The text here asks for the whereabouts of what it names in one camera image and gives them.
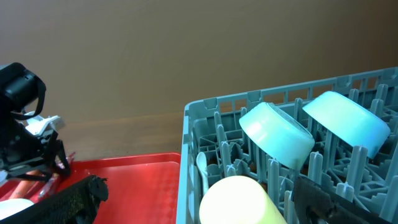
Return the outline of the orange carrot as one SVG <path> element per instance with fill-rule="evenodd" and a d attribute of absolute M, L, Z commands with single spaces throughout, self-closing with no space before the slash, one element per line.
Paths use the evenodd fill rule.
<path fill-rule="evenodd" d="M 9 199 L 24 198 L 29 190 L 38 182 L 38 180 L 22 180 L 18 183 Z"/>

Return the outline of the grey dishwasher rack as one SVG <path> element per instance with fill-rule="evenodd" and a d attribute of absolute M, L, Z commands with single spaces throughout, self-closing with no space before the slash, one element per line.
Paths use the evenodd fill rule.
<path fill-rule="evenodd" d="M 304 112 L 326 91 L 335 91 L 381 118 L 391 132 L 374 159 L 368 149 L 350 146 Z M 259 103 L 273 103 L 313 136 L 315 145 L 300 170 L 260 149 L 239 119 Z M 185 107 L 177 202 L 177 223 L 200 223 L 202 179 L 196 157 L 207 159 L 209 188 L 242 175 L 258 182 L 286 223 L 300 223 L 292 201 L 294 181 L 306 177 L 359 208 L 397 222 L 397 69 L 385 68 L 342 77 L 198 100 Z"/>

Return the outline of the white plastic spoon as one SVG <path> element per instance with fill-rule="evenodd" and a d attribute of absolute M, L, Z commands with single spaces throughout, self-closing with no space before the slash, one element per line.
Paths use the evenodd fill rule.
<path fill-rule="evenodd" d="M 207 159 L 204 152 L 199 152 L 196 157 L 198 171 L 202 179 L 202 193 L 205 195 L 209 189 L 208 172 L 207 172 Z"/>

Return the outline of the green bowl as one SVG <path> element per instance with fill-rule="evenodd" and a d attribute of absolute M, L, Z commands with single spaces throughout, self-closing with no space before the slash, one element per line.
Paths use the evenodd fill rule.
<path fill-rule="evenodd" d="M 260 149 L 293 170 L 302 168 L 315 145 L 312 134 L 273 103 L 259 103 L 239 124 Z"/>

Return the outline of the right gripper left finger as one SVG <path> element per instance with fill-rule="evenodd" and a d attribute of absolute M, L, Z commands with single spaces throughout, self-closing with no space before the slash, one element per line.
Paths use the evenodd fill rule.
<path fill-rule="evenodd" d="M 5 224 L 94 223 L 101 202 L 109 198 L 107 178 L 89 175 L 62 191 L 3 220 Z"/>

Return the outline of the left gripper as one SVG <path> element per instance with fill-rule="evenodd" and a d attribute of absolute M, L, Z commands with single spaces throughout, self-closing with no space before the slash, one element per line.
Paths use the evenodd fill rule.
<path fill-rule="evenodd" d="M 13 114 L 1 117 L 1 180 L 46 182 L 53 173 L 71 174 L 63 141 L 58 132 L 45 131 L 34 136 Z"/>

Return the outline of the red serving tray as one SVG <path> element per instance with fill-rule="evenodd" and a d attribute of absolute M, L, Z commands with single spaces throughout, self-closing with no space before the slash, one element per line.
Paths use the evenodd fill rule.
<path fill-rule="evenodd" d="M 57 179 L 52 192 L 97 175 L 107 180 L 109 198 L 101 202 L 96 224 L 175 223 L 180 159 L 170 152 L 74 161 L 71 175 Z"/>

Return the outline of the light blue plate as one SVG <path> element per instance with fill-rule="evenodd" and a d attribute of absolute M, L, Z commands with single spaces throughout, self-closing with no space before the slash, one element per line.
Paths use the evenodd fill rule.
<path fill-rule="evenodd" d="M 25 198 L 12 198 L 2 201 L 0 202 L 0 220 L 10 217 L 33 204 L 34 202 Z"/>

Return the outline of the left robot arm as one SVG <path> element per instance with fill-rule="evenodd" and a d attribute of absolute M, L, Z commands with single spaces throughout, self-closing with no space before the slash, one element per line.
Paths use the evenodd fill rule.
<path fill-rule="evenodd" d="M 21 63 L 1 67 L 1 169 L 6 179 L 48 181 L 54 173 L 69 176 L 62 140 L 43 119 L 46 86 Z"/>

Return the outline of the light blue bowl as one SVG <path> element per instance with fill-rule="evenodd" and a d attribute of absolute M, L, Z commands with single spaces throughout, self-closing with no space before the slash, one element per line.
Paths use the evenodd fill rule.
<path fill-rule="evenodd" d="M 350 146 L 367 148 L 371 159 L 391 132 L 381 118 L 335 91 L 322 93 L 303 110 Z"/>

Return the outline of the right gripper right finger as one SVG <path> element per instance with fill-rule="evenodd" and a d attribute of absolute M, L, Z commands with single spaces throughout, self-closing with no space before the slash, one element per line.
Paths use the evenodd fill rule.
<path fill-rule="evenodd" d="M 295 179 L 292 201 L 304 224 L 391 224 L 306 177 Z"/>

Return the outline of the yellow cup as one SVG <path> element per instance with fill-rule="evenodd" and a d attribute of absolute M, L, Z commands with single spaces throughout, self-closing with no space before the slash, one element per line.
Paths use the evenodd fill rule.
<path fill-rule="evenodd" d="M 263 187 L 242 175 L 212 185 L 201 200 L 199 218 L 201 224 L 286 223 Z"/>

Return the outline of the red snack wrapper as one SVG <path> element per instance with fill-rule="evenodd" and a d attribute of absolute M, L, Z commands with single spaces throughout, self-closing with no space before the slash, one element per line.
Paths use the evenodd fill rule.
<path fill-rule="evenodd" d="M 75 157 L 75 152 L 67 156 L 67 162 L 71 164 L 74 161 L 74 157 Z M 61 161 L 57 162 L 57 166 L 61 169 L 65 168 L 65 166 L 62 164 Z M 61 182 L 60 174 L 53 173 L 49 181 L 46 184 L 44 184 L 44 186 L 41 188 L 39 196 L 37 197 L 38 201 L 41 201 L 54 194 L 60 182 Z"/>

